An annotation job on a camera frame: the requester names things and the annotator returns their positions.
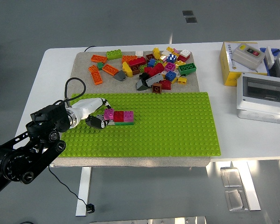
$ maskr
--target white plastic box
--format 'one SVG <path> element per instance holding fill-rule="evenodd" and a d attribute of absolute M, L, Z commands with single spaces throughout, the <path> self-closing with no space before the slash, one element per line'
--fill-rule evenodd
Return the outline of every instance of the white plastic box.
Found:
<path fill-rule="evenodd" d="M 280 123 L 280 78 L 242 73 L 237 112 L 239 118 Z"/>

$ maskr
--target electrical box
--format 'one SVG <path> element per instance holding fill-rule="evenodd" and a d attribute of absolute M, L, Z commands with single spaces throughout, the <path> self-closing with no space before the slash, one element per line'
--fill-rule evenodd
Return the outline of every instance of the electrical box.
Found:
<path fill-rule="evenodd" d="M 257 71 L 251 70 L 232 59 L 234 50 L 243 43 L 249 44 L 255 49 L 259 49 L 256 42 L 224 42 L 220 52 L 220 63 L 223 76 L 223 83 L 227 86 L 237 86 L 237 79 L 243 72 L 267 75 L 266 66 L 261 63 Z"/>
<path fill-rule="evenodd" d="M 242 73 L 238 78 L 239 118 L 280 124 L 280 78 Z"/>
<path fill-rule="evenodd" d="M 258 66 L 263 62 L 265 56 L 265 53 L 259 49 L 257 50 L 246 43 L 242 43 L 235 48 L 232 59 L 251 70 L 257 71 Z"/>

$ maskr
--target black cable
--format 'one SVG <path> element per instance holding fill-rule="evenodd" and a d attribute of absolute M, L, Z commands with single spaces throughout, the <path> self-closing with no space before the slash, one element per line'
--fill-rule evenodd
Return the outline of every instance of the black cable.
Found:
<path fill-rule="evenodd" d="M 48 166 L 48 169 L 49 169 L 50 173 L 51 173 L 62 185 L 64 185 L 64 186 L 67 188 L 67 190 L 70 191 L 70 193 L 74 194 L 74 195 L 76 196 L 77 199 L 79 199 L 80 201 L 82 201 L 82 202 L 87 206 L 87 204 L 85 203 L 85 201 L 84 201 L 83 199 L 79 198 L 78 195 L 76 195 L 74 192 L 72 192 L 72 191 L 70 190 L 70 188 L 69 188 L 65 183 L 62 183 L 62 182 L 61 182 L 61 180 L 51 171 L 50 166 Z"/>
<path fill-rule="evenodd" d="M 84 52 L 86 52 L 89 48 L 93 48 L 93 47 L 96 47 L 96 46 L 90 46 L 90 47 L 86 48 Z"/>
<path fill-rule="evenodd" d="M 81 94 L 79 94 L 78 96 L 68 99 L 68 98 L 67 98 L 67 88 L 68 88 L 69 82 L 70 82 L 71 80 L 78 80 L 78 81 L 80 81 L 80 82 L 82 83 L 84 89 L 83 89 L 83 92 L 82 92 Z M 65 98 L 65 100 L 61 100 L 61 99 L 60 99 L 60 100 L 56 101 L 53 105 L 56 105 L 57 103 L 65 103 L 65 102 L 68 102 L 68 101 L 77 99 L 77 98 L 83 96 L 85 92 L 86 92 L 86 84 L 85 84 L 85 82 L 83 82 L 82 79 L 76 78 L 76 77 L 69 78 L 69 79 L 66 81 L 66 83 L 65 83 L 65 88 L 64 88 L 64 98 Z"/>

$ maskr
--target red lego brick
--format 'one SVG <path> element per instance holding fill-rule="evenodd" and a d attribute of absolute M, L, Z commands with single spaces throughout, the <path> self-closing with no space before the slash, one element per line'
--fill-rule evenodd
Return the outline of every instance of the red lego brick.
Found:
<path fill-rule="evenodd" d="M 177 60 L 182 61 L 182 62 L 186 62 L 190 58 L 190 56 L 191 55 L 189 55 L 188 57 L 184 57 L 184 56 L 179 55 Z"/>
<path fill-rule="evenodd" d="M 146 60 L 145 60 L 144 57 L 140 57 L 140 58 L 129 61 L 129 66 L 130 67 L 133 67 L 135 65 L 139 66 L 139 65 L 142 65 L 142 64 L 146 64 Z"/>
<path fill-rule="evenodd" d="M 144 72 L 149 73 L 153 67 L 145 67 Z"/>
<path fill-rule="evenodd" d="M 123 111 L 114 111 L 113 119 L 114 122 L 124 122 L 124 113 Z"/>
<path fill-rule="evenodd" d="M 98 67 L 97 67 L 96 65 L 92 65 L 92 66 L 90 66 L 90 67 L 88 68 L 88 71 L 90 71 L 90 73 L 91 73 L 91 72 L 98 71 Z"/>
<path fill-rule="evenodd" d="M 106 63 L 106 61 L 108 60 L 107 57 L 104 57 L 104 56 L 100 56 L 100 55 L 93 55 L 91 57 L 91 61 L 92 62 L 102 62 L 102 63 Z"/>
<path fill-rule="evenodd" d="M 109 64 L 105 64 L 105 66 L 103 67 L 103 71 L 107 72 L 108 74 L 115 76 L 119 70 L 114 68 L 113 66 L 109 65 Z"/>
<path fill-rule="evenodd" d="M 135 59 L 137 59 L 137 58 L 138 58 L 138 57 L 137 57 L 136 55 L 134 55 L 134 56 L 123 55 L 123 56 L 122 56 L 122 59 L 121 59 L 121 63 L 123 63 L 123 62 L 129 63 L 129 61 L 135 60 Z"/>
<path fill-rule="evenodd" d="M 163 90 L 171 90 L 171 82 L 169 80 L 161 80 L 159 83 L 162 84 Z"/>
<path fill-rule="evenodd" d="M 103 80 L 102 80 L 102 77 L 101 77 L 99 71 L 92 72 L 91 76 L 92 76 L 92 79 L 93 79 L 93 82 L 94 82 L 95 85 L 103 83 Z"/>
<path fill-rule="evenodd" d="M 155 76 L 158 73 L 161 73 L 162 71 L 164 71 L 164 66 L 162 65 L 162 63 L 157 63 L 153 69 L 151 69 L 148 72 L 149 77 Z"/>

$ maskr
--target cable connector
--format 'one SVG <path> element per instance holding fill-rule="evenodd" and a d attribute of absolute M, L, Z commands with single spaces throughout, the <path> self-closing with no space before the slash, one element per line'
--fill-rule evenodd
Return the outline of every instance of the cable connector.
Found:
<path fill-rule="evenodd" d="M 94 205 L 93 204 L 87 204 L 86 205 L 86 212 L 88 214 L 93 213 L 94 211 L 95 211 L 95 209 L 94 209 Z"/>

